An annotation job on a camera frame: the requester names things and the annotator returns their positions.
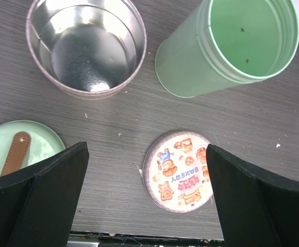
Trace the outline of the round silver tin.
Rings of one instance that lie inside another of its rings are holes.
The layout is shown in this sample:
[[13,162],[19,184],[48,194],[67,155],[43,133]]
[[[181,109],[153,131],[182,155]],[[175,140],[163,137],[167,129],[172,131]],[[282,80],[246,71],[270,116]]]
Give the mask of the round silver tin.
[[147,46],[143,19],[131,1],[33,1],[26,39],[41,72],[85,100],[123,90],[138,73]]

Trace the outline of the tall green canister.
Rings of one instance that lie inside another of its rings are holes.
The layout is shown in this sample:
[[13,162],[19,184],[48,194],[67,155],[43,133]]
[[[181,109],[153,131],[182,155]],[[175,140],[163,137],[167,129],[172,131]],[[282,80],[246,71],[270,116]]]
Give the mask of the tall green canister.
[[203,1],[159,46],[155,72],[181,98],[283,72],[299,42],[293,1]]

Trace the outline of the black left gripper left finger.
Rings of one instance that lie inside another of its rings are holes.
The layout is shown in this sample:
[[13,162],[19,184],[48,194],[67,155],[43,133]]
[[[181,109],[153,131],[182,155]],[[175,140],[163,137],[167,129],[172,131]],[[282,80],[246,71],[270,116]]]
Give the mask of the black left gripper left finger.
[[0,177],[0,246],[66,246],[88,161],[79,142]]

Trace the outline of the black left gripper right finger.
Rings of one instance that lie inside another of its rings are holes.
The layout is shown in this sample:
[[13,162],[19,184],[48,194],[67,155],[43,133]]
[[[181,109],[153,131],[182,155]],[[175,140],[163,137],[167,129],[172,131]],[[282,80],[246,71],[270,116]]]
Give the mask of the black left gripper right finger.
[[209,176],[226,246],[299,246],[299,182],[208,145]]

